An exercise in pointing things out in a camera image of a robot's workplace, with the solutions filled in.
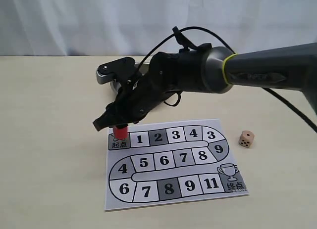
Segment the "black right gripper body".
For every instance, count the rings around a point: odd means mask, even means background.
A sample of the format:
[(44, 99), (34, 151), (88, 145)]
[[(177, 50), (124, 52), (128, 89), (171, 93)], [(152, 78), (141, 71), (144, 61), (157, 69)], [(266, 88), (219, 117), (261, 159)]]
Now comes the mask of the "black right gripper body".
[(207, 92), (202, 64), (210, 50), (210, 44), (203, 44), (199, 50), (155, 54), (150, 60), (148, 72), (139, 79), (136, 88), (115, 100), (106, 111), (106, 124), (141, 121), (176, 92)]

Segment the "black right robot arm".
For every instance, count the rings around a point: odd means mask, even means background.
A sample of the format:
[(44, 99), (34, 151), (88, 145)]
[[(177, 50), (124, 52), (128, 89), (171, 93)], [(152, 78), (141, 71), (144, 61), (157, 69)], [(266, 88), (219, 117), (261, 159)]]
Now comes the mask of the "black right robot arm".
[(96, 73), (99, 84), (120, 83), (114, 102), (93, 122), (98, 131), (138, 123), (176, 93), (225, 93), (233, 85), (300, 91), (317, 107), (315, 43), (244, 54), (223, 46), (158, 52), (145, 74), (131, 57), (102, 64)]

